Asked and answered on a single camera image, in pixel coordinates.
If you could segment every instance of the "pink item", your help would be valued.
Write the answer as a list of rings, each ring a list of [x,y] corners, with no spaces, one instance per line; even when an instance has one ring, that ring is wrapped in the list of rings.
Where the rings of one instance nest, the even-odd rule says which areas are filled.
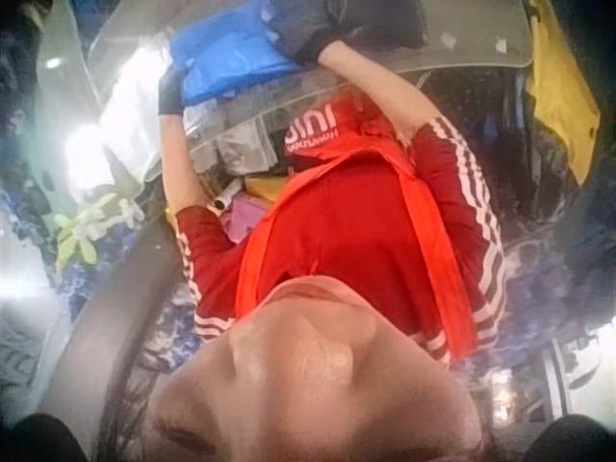
[[[231,221],[227,234],[229,239],[238,244],[252,231],[270,209],[265,200],[240,193],[233,199]]]

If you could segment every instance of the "blue fabric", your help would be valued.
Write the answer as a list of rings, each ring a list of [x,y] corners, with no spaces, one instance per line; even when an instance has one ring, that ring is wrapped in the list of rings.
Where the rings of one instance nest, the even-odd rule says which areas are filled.
[[[256,0],[179,31],[170,48],[175,65],[190,70],[184,79],[184,103],[194,106],[300,71],[278,53],[267,33]]]

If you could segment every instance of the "striped sleeve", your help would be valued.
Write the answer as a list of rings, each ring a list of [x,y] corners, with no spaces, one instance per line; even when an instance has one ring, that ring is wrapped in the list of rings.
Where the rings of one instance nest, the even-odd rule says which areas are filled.
[[[413,141],[418,175],[441,211],[469,295],[478,349],[499,339],[506,305],[501,228],[490,207],[490,192],[467,142],[444,117],[426,124]],[[427,339],[436,359],[449,358],[447,339]]]
[[[231,243],[218,218],[203,207],[185,209],[176,218],[183,272],[196,303],[194,328],[207,343],[235,322],[244,247]]]

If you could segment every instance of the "orange apron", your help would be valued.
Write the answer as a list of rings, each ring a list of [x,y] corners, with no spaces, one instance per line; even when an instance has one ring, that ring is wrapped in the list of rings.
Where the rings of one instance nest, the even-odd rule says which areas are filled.
[[[357,111],[355,102],[350,104],[351,101],[349,98],[338,102],[338,118],[341,114],[342,118],[348,116],[349,111]],[[369,111],[372,103],[365,104],[368,105]],[[327,109],[333,114],[331,105]],[[332,135],[330,140],[320,144],[317,149],[311,146],[311,149],[304,150],[302,155],[308,151],[309,155],[324,163],[293,176],[278,200],[248,237],[236,295],[237,319],[245,317],[257,306],[261,271],[278,212],[283,207],[292,206],[296,194],[342,162],[371,152],[379,154],[398,173],[406,209],[425,260],[449,351],[453,357],[467,356],[475,350],[475,324],[451,241],[432,193],[427,184],[417,178],[414,165],[384,115],[378,112],[368,120],[363,117],[362,121],[353,122],[347,128],[350,129],[343,131],[342,127],[337,128],[335,136]]]

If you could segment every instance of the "white tube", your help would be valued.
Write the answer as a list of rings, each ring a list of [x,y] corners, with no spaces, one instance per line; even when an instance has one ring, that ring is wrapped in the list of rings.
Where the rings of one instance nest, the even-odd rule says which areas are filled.
[[[243,187],[243,178],[236,178],[233,180],[229,183],[229,186],[227,186],[224,191],[221,192],[216,199],[214,199],[214,207],[221,212],[227,210],[231,206],[231,202],[233,202],[233,197],[235,197],[235,195],[239,193]]]

